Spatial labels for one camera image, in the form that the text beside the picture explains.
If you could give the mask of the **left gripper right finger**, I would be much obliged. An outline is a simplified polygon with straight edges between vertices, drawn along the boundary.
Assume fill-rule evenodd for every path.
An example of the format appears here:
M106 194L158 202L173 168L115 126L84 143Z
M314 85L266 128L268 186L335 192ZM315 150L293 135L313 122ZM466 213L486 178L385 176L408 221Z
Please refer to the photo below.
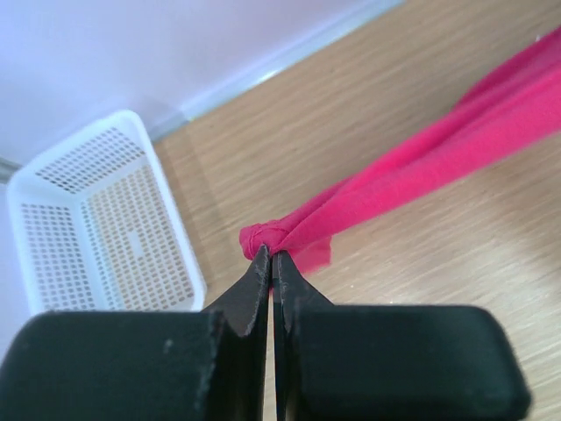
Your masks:
M506 333L470 305L342 305L272 261L280 420L523 420L532 396Z

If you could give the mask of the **red t-shirt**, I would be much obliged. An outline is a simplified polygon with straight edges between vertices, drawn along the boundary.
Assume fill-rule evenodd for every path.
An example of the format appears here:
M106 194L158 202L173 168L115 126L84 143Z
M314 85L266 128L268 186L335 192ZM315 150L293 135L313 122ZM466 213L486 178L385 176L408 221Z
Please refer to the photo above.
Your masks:
M560 31L474 85L437 122L278 220L241 229L251 260L287 251L302 272L330 262L333 236L500 161L560 130Z

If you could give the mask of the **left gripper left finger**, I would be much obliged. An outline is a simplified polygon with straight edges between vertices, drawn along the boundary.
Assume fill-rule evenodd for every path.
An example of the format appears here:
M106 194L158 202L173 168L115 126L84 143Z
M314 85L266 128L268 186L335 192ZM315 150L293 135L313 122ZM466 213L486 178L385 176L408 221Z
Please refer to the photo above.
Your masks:
M260 420L269 252L202 311L52 311L1 366L4 420Z

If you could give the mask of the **white plastic basket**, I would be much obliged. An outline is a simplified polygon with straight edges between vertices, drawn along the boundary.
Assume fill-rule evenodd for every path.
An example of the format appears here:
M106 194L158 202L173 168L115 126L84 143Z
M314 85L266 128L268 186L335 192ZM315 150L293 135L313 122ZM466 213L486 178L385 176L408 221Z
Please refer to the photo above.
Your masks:
M199 311L206 284L140 117L87 125L7 185L32 314Z

